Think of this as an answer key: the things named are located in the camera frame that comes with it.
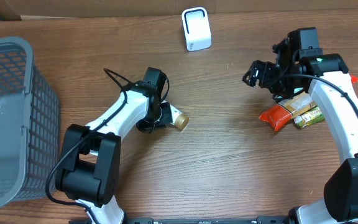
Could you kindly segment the teal snack packet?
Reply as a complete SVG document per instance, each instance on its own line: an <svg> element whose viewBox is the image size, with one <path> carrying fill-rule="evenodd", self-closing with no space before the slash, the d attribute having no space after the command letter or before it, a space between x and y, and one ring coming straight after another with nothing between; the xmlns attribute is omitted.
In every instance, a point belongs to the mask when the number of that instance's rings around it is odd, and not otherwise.
<svg viewBox="0 0 358 224"><path fill-rule="evenodd" d="M301 91L303 91L303 88L295 88L293 93L297 94L297 93L299 93Z"/></svg>

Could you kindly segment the green yellow snack pouch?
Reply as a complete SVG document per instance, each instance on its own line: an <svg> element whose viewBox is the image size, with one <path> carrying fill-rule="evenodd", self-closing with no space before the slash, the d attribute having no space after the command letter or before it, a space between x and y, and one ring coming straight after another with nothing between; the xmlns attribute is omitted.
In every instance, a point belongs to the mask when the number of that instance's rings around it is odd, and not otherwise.
<svg viewBox="0 0 358 224"><path fill-rule="evenodd" d="M294 118L294 124L298 128L304 128L306 126L310 126L310 125L319 123L324 120L325 120L325 118L324 118L323 113L321 112L320 108L318 106L315 106L314 108L310 109L309 111Z"/></svg>

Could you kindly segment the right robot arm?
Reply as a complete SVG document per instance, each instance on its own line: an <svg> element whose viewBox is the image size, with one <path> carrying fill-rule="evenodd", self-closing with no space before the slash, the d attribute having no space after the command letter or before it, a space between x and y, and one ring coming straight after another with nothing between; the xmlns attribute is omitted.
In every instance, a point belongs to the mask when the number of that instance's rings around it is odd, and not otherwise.
<svg viewBox="0 0 358 224"><path fill-rule="evenodd" d="M288 99L299 88L322 111L341 165L324 186L323 198L289 211L284 223L358 222L358 98L339 54L324 54L315 27L290 32L272 47L276 62L256 60L243 76L251 87Z"/></svg>

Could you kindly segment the spaghetti pack orange ends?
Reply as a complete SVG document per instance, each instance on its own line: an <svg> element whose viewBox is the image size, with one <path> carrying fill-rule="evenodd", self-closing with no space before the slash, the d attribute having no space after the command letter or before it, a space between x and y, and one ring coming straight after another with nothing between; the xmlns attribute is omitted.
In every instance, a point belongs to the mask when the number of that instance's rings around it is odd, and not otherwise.
<svg viewBox="0 0 358 224"><path fill-rule="evenodd" d="M293 121L297 116L309 111L317 106L307 93L301 93L289 100L282 100L274 106L264 111L259 119L265 121L273 127L275 131L279 131L288 122Z"/></svg>

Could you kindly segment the white Pantene tube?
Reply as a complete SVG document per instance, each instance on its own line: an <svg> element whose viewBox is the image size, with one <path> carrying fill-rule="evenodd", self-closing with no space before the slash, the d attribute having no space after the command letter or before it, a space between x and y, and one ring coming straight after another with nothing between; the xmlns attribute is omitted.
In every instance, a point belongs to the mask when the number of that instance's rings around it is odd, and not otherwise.
<svg viewBox="0 0 358 224"><path fill-rule="evenodd" d="M189 117L182 113L179 109L170 105L172 122L171 124L177 127L179 130L186 128L189 122Z"/></svg>

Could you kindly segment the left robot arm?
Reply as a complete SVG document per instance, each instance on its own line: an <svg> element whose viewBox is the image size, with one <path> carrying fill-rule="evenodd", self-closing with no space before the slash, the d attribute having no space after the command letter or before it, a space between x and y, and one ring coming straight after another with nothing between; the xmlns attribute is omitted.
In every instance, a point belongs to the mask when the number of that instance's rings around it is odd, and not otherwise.
<svg viewBox="0 0 358 224"><path fill-rule="evenodd" d="M68 197L64 205L84 209L85 223L123 222L125 214L114 197L122 140L132 128L150 134L173 123L165 100L169 79L161 70L149 67L142 80L119 88L119 99L98 119L68 127L60 160L47 179Z"/></svg>

